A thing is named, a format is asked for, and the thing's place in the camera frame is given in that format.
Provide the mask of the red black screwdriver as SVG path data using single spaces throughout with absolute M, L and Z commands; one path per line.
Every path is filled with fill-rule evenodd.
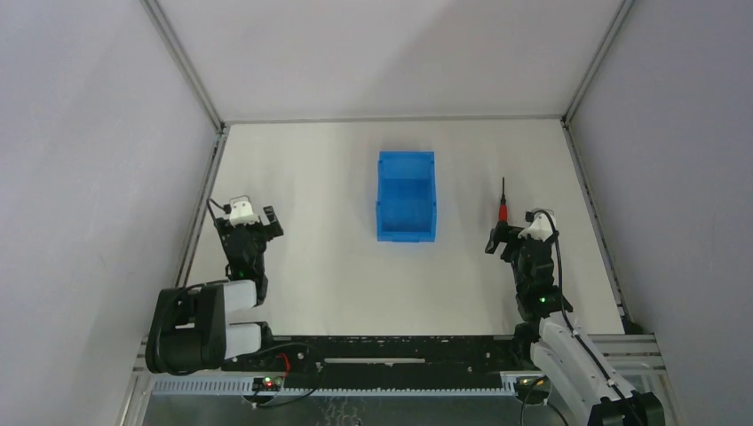
M 499 210 L 498 210 L 498 220 L 500 222 L 507 222 L 508 221 L 508 207 L 507 207 L 507 198 L 506 198 L 506 181 L 505 177 L 502 179 L 502 193 L 500 196 L 500 204 L 499 204 Z

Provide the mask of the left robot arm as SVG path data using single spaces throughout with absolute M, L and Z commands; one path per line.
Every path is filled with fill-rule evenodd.
M 145 351 L 150 372 L 190 375 L 261 350 L 264 323 L 233 323 L 228 317 L 266 299 L 267 244 L 284 231 L 273 207 L 263 211 L 265 220 L 240 199 L 225 207 L 225 217 L 214 218 L 227 260 L 224 280 L 159 293 Z

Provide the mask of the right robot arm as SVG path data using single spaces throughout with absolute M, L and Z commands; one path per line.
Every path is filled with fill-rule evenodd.
M 498 222 L 486 253 L 509 264 L 522 318 L 514 338 L 525 358 L 560 394 L 579 425 L 663 425 L 662 402 L 613 367 L 578 324 L 564 295 L 559 234 Z

